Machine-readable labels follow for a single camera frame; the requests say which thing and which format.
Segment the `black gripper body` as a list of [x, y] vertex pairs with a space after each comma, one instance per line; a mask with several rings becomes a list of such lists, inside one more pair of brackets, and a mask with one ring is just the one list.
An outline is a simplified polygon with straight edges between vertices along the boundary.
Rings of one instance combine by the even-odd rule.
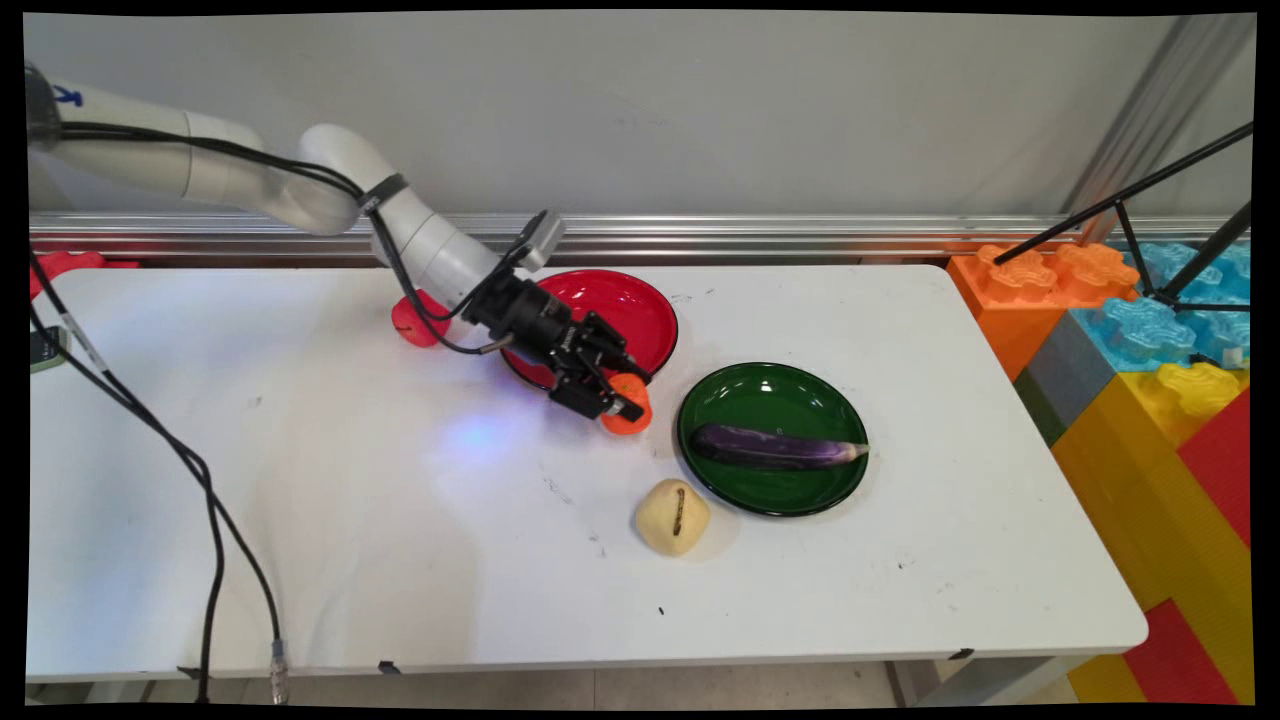
[[595, 311], [573, 310], [536, 282], [500, 272], [484, 281], [463, 318], [488, 328], [503, 352], [545, 377], [535, 386], [553, 401], [611, 401], [605, 369], [613, 356], [613, 327]]

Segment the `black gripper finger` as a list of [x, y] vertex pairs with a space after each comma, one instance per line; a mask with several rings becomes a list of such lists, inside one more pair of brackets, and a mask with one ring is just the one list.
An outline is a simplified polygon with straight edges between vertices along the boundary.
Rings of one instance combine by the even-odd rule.
[[652, 383], [652, 373], [645, 370], [628, 351], [628, 341], [603, 316], [596, 314], [596, 347], [600, 368], [632, 374], [645, 386]]
[[640, 421], [646, 415], [646, 382], [640, 375], [598, 378], [559, 378], [549, 398], [588, 419], [616, 416], [622, 421]]

